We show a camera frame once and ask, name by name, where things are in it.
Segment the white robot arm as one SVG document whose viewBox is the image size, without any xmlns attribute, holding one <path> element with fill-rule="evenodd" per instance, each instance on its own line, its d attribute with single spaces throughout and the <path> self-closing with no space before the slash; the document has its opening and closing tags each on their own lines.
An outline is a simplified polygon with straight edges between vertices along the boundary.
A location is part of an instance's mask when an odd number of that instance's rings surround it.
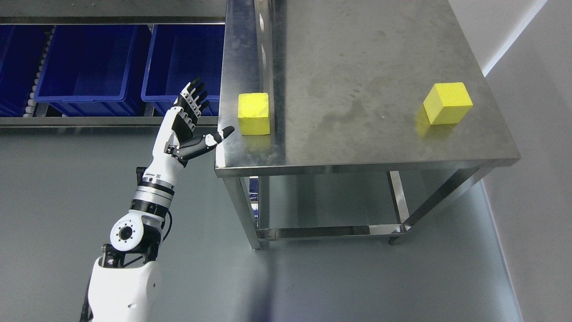
<svg viewBox="0 0 572 322">
<path fill-rule="evenodd" d="M 206 84 L 197 77 L 176 96 L 160 124 L 152 161 L 135 170 L 137 187 L 130 208 L 112 227 L 109 243 L 96 259 L 84 303 L 82 322 L 148 322 L 161 285 L 157 262 L 161 243 L 172 229 L 170 205 L 177 174 L 188 161 L 216 149 L 233 126 L 194 135 L 209 106 Z"/>
</svg>

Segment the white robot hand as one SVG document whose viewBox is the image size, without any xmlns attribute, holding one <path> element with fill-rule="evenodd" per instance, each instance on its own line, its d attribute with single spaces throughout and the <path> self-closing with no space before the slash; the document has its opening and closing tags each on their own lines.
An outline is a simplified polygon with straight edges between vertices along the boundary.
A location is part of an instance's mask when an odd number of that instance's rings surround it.
<svg viewBox="0 0 572 322">
<path fill-rule="evenodd" d="M 200 77 L 188 82 L 166 112 L 152 148 L 153 169 L 183 169 L 190 159 L 215 150 L 235 131 L 235 127 L 227 126 L 193 137 L 198 119 L 210 106 L 205 87 Z"/>
</svg>

